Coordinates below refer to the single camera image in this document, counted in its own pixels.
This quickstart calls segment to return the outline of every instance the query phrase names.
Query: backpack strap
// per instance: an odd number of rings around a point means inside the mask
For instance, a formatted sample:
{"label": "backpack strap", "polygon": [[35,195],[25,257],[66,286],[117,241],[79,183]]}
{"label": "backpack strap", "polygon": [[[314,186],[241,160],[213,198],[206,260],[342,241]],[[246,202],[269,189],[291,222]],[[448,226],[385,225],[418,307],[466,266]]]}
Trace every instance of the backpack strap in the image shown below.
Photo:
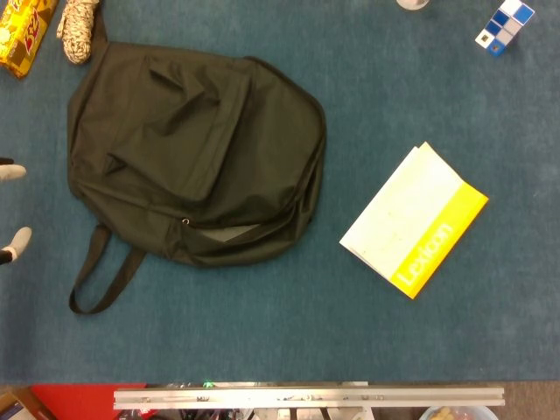
{"label": "backpack strap", "polygon": [[109,308],[113,304],[113,302],[116,301],[124,288],[129,284],[130,280],[132,280],[132,277],[134,276],[134,274],[138,270],[138,267],[142,263],[142,260],[146,256],[145,251],[139,248],[132,247],[126,259],[122,263],[121,269],[119,269],[119,272],[116,273],[113,282],[107,288],[105,295],[92,309],[84,311],[78,306],[78,302],[76,301],[76,293],[80,290],[80,287],[88,280],[89,276],[94,271],[94,268],[101,259],[110,238],[111,231],[105,225],[97,225],[94,233],[91,236],[86,261],[81,267],[80,273],[76,278],[76,283],[73,286],[72,293],[70,293],[68,304],[70,306],[70,309],[72,309],[72,311],[75,313],[94,314]]}
{"label": "backpack strap", "polygon": [[105,30],[105,22],[103,21],[102,6],[97,6],[94,15],[94,29],[91,37],[91,55],[96,57],[99,51],[103,50],[109,43],[107,40],[107,31]]}

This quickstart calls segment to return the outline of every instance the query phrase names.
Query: black backpack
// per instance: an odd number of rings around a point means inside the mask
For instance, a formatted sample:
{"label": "black backpack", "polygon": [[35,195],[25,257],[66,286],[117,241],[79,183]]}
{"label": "black backpack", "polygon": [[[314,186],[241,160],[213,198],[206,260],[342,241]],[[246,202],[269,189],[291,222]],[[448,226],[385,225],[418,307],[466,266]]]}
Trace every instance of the black backpack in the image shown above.
{"label": "black backpack", "polygon": [[[146,252],[196,266],[255,263],[303,234],[317,204],[326,143],[319,103],[271,65],[107,42],[68,106],[68,183],[94,212],[70,307],[97,313]],[[132,245],[105,296],[75,294],[111,233]]]}

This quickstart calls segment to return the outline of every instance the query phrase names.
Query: snack package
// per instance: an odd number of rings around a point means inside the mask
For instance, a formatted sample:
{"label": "snack package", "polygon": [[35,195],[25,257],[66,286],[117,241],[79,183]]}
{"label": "snack package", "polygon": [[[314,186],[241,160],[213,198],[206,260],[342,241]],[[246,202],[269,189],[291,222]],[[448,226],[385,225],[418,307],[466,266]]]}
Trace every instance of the snack package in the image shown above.
{"label": "snack package", "polygon": [[428,420],[498,420],[488,407],[440,407],[434,409]]}
{"label": "snack package", "polygon": [[25,77],[59,0],[9,0],[0,20],[0,65]]}

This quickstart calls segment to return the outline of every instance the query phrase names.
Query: red floor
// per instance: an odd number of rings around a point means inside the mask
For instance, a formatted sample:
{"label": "red floor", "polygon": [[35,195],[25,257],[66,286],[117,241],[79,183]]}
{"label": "red floor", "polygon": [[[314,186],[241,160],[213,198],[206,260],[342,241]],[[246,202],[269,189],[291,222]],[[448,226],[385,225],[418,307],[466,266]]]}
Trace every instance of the red floor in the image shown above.
{"label": "red floor", "polygon": [[113,392],[120,388],[143,388],[144,383],[95,385],[33,385],[31,389],[58,420],[113,420]]}

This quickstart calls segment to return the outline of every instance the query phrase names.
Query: brown floor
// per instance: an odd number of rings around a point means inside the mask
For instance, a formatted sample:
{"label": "brown floor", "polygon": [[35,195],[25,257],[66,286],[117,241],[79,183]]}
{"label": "brown floor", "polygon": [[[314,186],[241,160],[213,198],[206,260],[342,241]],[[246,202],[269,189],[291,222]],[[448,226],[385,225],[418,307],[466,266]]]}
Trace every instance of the brown floor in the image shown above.
{"label": "brown floor", "polygon": [[[505,407],[492,407],[500,420],[560,420],[560,382],[488,383],[505,389]],[[418,420],[425,409],[374,409],[375,420]]]}

